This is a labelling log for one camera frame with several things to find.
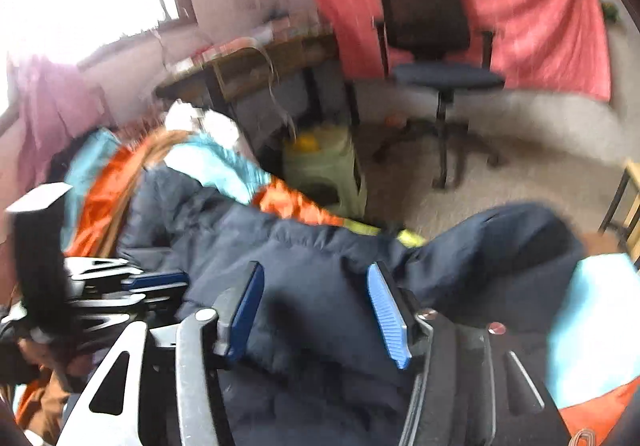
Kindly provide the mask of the dark navy puffer jacket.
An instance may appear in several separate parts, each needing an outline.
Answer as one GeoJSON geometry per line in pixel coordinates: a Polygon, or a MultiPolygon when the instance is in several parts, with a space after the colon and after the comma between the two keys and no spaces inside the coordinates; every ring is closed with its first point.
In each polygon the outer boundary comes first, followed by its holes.
{"type": "Polygon", "coordinates": [[[388,356],[367,292],[382,262],[421,306],[468,326],[502,322],[536,374],[544,339],[584,246],[539,203],[477,213],[424,246],[284,220],[168,166],[142,174],[117,254],[144,270],[181,270],[185,318],[214,304],[249,262],[265,290],[247,351],[220,377],[240,445],[393,445],[410,374],[388,356]]]}

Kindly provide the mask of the green plastic stool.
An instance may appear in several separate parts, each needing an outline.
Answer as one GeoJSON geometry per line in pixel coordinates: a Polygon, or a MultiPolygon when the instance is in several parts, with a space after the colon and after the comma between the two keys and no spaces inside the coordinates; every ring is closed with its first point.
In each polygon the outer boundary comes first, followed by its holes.
{"type": "Polygon", "coordinates": [[[283,147],[282,169],[284,180],[318,206],[344,218],[363,218],[367,183],[347,126],[299,132],[283,147]]]}

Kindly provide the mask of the black office chair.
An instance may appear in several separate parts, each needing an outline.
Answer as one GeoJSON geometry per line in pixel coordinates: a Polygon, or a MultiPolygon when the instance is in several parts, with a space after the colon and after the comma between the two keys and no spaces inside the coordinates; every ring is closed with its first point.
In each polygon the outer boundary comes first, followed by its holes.
{"type": "Polygon", "coordinates": [[[500,152],[472,132],[468,122],[447,118],[457,92],[500,91],[506,85],[506,78],[491,70],[497,30],[474,30],[463,0],[381,0],[381,5],[382,16],[374,26],[384,78],[433,91],[437,104],[433,119],[408,119],[378,146],[374,160],[382,162],[393,147],[430,136],[438,147],[439,169],[433,187],[439,190],[447,187],[450,146],[457,149],[456,185],[462,181],[470,151],[484,154],[491,168],[501,166],[500,152]]]}

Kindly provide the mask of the orange teal brown bedsheet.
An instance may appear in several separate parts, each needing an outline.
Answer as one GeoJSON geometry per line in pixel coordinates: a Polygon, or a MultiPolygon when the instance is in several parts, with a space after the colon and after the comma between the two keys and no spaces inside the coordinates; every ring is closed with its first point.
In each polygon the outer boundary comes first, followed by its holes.
{"type": "Polygon", "coordinates": [[[639,289],[558,214],[508,203],[420,246],[239,202],[212,142],[157,132],[108,174],[105,251],[63,250],[67,183],[9,207],[17,333],[105,357],[64,445],[638,443],[639,289]]]}

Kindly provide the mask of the small wooden side table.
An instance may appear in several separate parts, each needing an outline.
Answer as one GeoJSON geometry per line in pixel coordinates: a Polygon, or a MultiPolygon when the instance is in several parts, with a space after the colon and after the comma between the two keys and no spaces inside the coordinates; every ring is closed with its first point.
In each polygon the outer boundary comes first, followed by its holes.
{"type": "Polygon", "coordinates": [[[639,163],[627,159],[608,210],[598,228],[599,234],[609,232],[617,247],[627,253],[639,268],[639,163]]]}

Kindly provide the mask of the wooden desk with shelves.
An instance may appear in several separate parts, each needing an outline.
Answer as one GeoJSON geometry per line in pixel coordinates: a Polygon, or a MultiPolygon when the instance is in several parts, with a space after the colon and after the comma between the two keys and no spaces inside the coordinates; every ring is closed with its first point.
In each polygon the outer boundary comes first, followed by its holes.
{"type": "Polygon", "coordinates": [[[171,73],[154,90],[157,98],[182,100],[197,107],[208,107],[238,122],[235,105],[250,96],[267,91],[283,79],[300,76],[304,84],[305,109],[292,120],[300,130],[331,122],[356,126],[360,123],[355,84],[343,81],[344,106],[331,111],[323,105],[314,69],[340,59],[334,33],[273,41],[254,46],[250,39],[231,52],[171,73]]]}

